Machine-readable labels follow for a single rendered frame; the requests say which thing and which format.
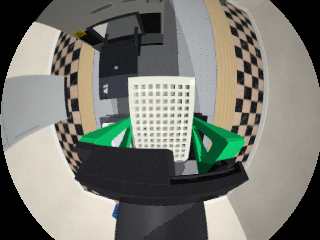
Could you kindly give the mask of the white well plate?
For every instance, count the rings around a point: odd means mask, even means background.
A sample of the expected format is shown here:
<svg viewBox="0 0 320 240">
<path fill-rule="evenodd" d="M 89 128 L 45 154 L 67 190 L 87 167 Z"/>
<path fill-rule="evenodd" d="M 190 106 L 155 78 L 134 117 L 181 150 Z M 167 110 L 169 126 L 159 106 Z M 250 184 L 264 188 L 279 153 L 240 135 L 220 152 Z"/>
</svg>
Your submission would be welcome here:
<svg viewBox="0 0 320 240">
<path fill-rule="evenodd" d="M 195 78 L 131 77 L 128 90 L 134 148 L 169 149 L 175 162 L 186 161 L 191 142 Z"/>
</svg>

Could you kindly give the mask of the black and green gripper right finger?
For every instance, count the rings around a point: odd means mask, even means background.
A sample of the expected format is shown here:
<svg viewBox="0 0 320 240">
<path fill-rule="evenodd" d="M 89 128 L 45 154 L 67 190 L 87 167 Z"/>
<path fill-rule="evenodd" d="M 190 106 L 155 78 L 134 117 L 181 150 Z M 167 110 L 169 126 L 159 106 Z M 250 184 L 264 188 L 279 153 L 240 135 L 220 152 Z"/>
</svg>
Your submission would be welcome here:
<svg viewBox="0 0 320 240">
<path fill-rule="evenodd" d="M 212 146 L 207 152 L 198 133 L 199 129 L 211 141 Z M 207 123 L 193 116 L 191 132 L 199 173 L 206 173 L 216 161 L 234 158 L 245 144 L 241 135 Z"/>
</svg>

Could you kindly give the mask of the grey flat base plate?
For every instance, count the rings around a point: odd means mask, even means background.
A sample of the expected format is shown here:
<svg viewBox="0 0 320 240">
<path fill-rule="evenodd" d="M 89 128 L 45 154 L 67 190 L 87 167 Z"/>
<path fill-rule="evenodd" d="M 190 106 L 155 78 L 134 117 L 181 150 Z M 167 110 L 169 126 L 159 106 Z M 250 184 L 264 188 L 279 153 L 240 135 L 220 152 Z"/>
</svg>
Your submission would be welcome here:
<svg viewBox="0 0 320 240">
<path fill-rule="evenodd" d="M 99 51 L 94 50 L 92 95 L 97 130 L 100 117 L 130 114 L 129 98 L 99 99 Z M 213 28 L 204 0 L 165 0 L 163 45 L 141 46 L 138 77 L 195 77 L 194 113 L 213 125 L 217 58 Z M 198 174 L 195 160 L 175 162 L 176 175 Z"/>
</svg>

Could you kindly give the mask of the dark grey plate holder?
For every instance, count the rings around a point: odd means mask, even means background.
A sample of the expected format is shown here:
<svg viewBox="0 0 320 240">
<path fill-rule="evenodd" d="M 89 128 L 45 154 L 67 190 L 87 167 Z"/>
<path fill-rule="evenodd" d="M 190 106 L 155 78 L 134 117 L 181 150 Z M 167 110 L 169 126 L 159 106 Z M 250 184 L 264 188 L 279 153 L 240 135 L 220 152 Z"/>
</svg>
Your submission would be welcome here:
<svg viewBox="0 0 320 240">
<path fill-rule="evenodd" d="M 101 128 L 103 128 L 103 123 L 116 123 L 119 122 L 122 119 L 125 119 L 126 117 L 129 117 L 130 114 L 112 114 L 112 115 L 106 115 L 106 117 L 100 117 L 100 125 Z M 133 147 L 133 138 L 131 138 L 131 145 Z"/>
</svg>

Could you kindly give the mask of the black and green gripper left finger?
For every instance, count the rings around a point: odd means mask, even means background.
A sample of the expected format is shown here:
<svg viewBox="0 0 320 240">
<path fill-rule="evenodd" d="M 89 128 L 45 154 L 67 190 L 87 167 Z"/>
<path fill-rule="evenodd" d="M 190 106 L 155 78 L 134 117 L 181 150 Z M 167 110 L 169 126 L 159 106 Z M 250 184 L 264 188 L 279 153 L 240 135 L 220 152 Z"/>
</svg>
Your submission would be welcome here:
<svg viewBox="0 0 320 240">
<path fill-rule="evenodd" d="M 112 140 L 122 131 L 125 131 L 124 137 L 119 147 L 130 148 L 132 138 L 131 118 L 127 117 L 119 122 L 100 128 L 93 132 L 83 135 L 79 141 L 94 143 L 95 145 L 112 146 Z"/>
</svg>

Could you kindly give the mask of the white flat plate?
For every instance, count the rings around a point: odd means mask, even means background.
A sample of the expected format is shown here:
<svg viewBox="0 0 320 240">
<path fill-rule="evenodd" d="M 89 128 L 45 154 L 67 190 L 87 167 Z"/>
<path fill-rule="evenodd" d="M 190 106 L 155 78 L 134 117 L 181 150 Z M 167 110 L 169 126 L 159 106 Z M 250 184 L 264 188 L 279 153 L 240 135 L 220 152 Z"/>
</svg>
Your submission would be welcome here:
<svg viewBox="0 0 320 240">
<path fill-rule="evenodd" d="M 111 124 L 114 124 L 114 123 L 103 123 L 102 126 L 105 127 L 105 126 L 108 126 L 108 125 L 111 125 Z M 112 140 L 112 146 L 113 146 L 113 147 L 119 147 L 119 144 L 120 144 L 121 141 L 122 141 L 122 138 L 123 138 L 123 136 L 124 136 L 124 134 L 125 134 L 125 131 L 126 131 L 126 130 L 124 130 L 123 132 L 121 132 L 116 138 L 114 138 L 114 139 Z"/>
</svg>

